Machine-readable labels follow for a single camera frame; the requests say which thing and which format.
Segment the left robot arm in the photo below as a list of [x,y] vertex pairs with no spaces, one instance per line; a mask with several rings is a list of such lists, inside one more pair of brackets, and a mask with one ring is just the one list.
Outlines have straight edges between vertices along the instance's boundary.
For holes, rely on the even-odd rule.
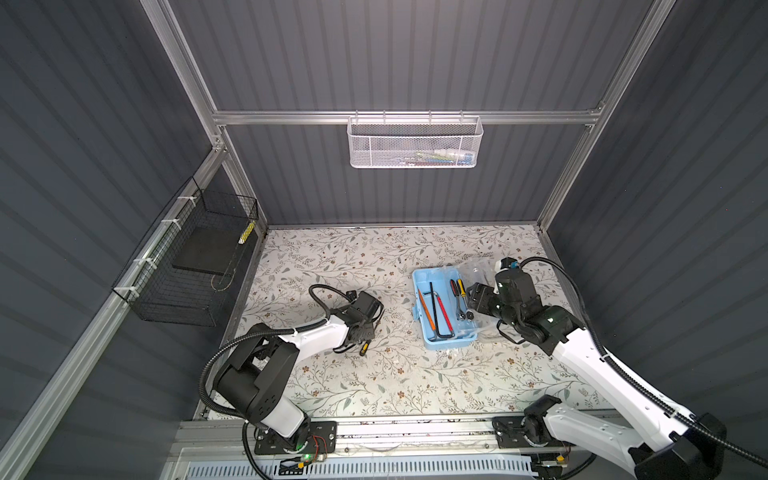
[[269,430],[290,452],[306,445],[311,425],[308,414],[284,395],[294,366],[326,351],[365,351],[384,313],[382,302],[365,291],[313,284],[309,294],[323,310],[320,319],[294,328],[254,325],[220,347],[198,384],[209,410]]

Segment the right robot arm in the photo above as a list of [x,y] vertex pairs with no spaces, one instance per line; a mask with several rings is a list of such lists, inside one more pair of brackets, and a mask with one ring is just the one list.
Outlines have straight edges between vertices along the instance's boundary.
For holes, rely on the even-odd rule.
[[529,405],[519,430],[534,447],[580,446],[636,479],[714,479],[723,469],[727,430],[714,416],[695,416],[618,361],[593,332],[561,306],[543,304],[532,278],[504,260],[493,285],[473,284],[471,310],[512,327],[593,387],[626,420],[617,425],[546,394]]

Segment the yellow black small screwdriver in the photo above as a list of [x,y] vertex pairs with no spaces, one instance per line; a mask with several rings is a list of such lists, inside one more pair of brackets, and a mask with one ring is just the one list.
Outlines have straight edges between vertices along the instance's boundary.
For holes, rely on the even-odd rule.
[[371,343],[371,341],[370,341],[370,340],[367,340],[367,341],[365,341],[365,342],[363,343],[363,345],[361,346],[361,348],[360,348],[360,351],[359,351],[359,355],[360,355],[361,357],[364,357],[364,356],[367,354],[367,351],[368,351],[368,349],[369,349],[370,343]]

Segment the light blue plastic toolbox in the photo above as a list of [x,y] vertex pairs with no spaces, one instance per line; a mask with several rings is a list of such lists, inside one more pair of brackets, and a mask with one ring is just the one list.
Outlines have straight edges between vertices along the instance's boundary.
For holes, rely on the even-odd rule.
[[[432,268],[416,269],[411,274],[413,289],[415,294],[415,305],[412,307],[413,318],[420,324],[423,343],[426,349],[430,351],[459,349],[470,346],[474,342],[491,343],[501,339],[501,335],[496,329],[496,319],[491,316],[479,314],[474,310],[473,320],[460,320],[456,316],[456,303],[452,294],[449,280],[454,279],[457,282],[461,278],[466,289],[467,296],[469,288],[475,283],[486,285],[493,284],[494,260],[490,257],[471,257],[456,265],[438,266]],[[424,295],[427,307],[432,316],[431,297],[429,296],[430,282],[434,290],[441,296],[445,305],[451,324],[454,329],[454,338],[442,340],[437,338],[428,324],[427,318],[422,309],[417,289]],[[437,307],[439,315],[440,330],[442,333],[448,333],[440,307]]]

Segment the orange handled hex key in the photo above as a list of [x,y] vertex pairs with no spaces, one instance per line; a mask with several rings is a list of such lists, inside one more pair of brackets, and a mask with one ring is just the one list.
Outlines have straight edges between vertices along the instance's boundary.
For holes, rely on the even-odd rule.
[[422,309],[423,309],[423,311],[424,311],[424,314],[425,314],[425,316],[426,316],[426,318],[427,318],[427,321],[428,321],[428,324],[429,324],[429,326],[430,326],[430,329],[431,329],[431,331],[432,331],[433,333],[436,333],[436,327],[435,327],[434,321],[433,321],[433,319],[432,319],[432,316],[431,316],[431,314],[430,314],[430,312],[429,312],[429,309],[428,309],[428,307],[427,307],[427,304],[426,304],[426,301],[425,301],[424,295],[423,295],[423,293],[421,292],[421,290],[419,290],[419,289],[417,289],[417,292],[418,292],[418,297],[419,297],[419,300],[420,300],[420,303],[421,303]]

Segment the red handled hex key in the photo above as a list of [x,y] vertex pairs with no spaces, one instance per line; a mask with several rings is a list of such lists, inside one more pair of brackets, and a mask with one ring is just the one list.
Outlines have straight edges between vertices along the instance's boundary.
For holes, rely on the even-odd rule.
[[449,329],[450,336],[454,336],[454,329],[453,329],[453,326],[451,324],[450,317],[448,316],[447,311],[445,309],[445,305],[444,305],[444,303],[442,301],[442,298],[441,298],[441,296],[437,292],[435,293],[435,297],[436,297],[438,305],[440,307],[440,311],[442,313],[444,322],[445,322],[446,326]]

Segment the large black hex key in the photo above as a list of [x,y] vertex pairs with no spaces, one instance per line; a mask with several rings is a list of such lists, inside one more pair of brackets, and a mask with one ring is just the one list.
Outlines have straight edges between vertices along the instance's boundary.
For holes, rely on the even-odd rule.
[[429,290],[429,296],[431,297],[431,310],[432,310],[432,323],[433,323],[433,331],[435,332],[435,335],[437,338],[442,340],[452,339],[454,338],[454,333],[449,329],[448,333],[442,333],[440,330],[440,323],[439,323],[439,315],[438,315],[438,295],[437,292],[434,290],[433,284],[430,282],[430,290]]

